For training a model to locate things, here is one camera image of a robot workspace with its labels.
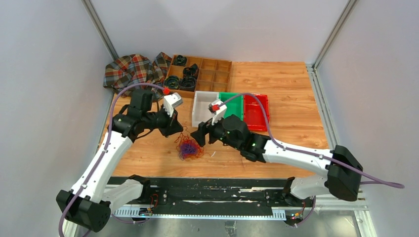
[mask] white plastic bin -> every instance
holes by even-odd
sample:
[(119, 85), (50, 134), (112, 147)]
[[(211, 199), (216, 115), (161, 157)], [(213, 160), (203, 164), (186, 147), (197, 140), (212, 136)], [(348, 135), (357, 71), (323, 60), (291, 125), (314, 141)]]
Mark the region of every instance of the white plastic bin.
[(205, 122), (212, 118), (208, 106), (211, 102), (219, 98), (218, 92), (195, 91), (194, 107), (192, 109), (192, 126), (198, 127), (200, 122)]

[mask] black ring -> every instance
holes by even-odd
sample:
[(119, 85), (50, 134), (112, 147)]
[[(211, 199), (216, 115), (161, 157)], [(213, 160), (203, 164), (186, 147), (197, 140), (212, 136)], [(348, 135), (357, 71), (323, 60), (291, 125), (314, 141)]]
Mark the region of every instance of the black ring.
[(184, 77), (180, 81), (180, 89), (187, 91), (195, 91), (196, 79), (193, 77)]
[(178, 90), (179, 89), (179, 77), (172, 75), (172, 76), (168, 76), (165, 80), (165, 86), (167, 86), (169, 89), (175, 89)]

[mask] purple yarn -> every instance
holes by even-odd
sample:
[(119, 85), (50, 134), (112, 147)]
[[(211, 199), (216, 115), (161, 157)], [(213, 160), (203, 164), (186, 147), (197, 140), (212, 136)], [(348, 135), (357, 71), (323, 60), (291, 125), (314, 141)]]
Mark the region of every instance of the purple yarn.
[(179, 156), (183, 160), (187, 155), (196, 155), (198, 153), (198, 148), (191, 143), (183, 143), (180, 145)]

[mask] red plastic bin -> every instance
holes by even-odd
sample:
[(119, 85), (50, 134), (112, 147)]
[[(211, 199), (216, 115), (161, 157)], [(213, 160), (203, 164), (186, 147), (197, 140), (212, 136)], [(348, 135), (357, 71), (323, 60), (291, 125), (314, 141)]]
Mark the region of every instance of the red plastic bin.
[[(269, 106), (268, 106), (268, 96), (254, 94), (262, 103), (263, 108), (265, 109), (266, 115), (269, 122)], [(252, 131), (267, 131), (267, 126), (265, 119), (263, 118), (262, 108), (256, 102), (256, 100), (249, 96), (244, 96), (244, 117), (243, 121), (248, 125), (249, 130)]]

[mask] wooden sorting tray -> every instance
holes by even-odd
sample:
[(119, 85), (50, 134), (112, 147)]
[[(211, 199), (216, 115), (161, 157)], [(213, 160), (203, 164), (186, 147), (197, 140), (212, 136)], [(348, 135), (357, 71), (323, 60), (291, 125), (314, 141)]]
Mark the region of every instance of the wooden sorting tray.
[[(175, 75), (180, 79), (183, 78), (183, 69), (185, 67), (173, 65), (173, 60), (177, 54), (172, 58), (168, 76)], [(197, 64), (199, 68), (197, 85), (195, 91), (216, 91), (228, 92), (230, 91), (230, 72), (231, 61), (201, 58), (194, 56), (185, 56), (187, 58), (186, 67), (191, 67)], [(173, 92), (179, 93), (180, 96), (185, 98), (194, 98), (195, 91), (174, 90)]]

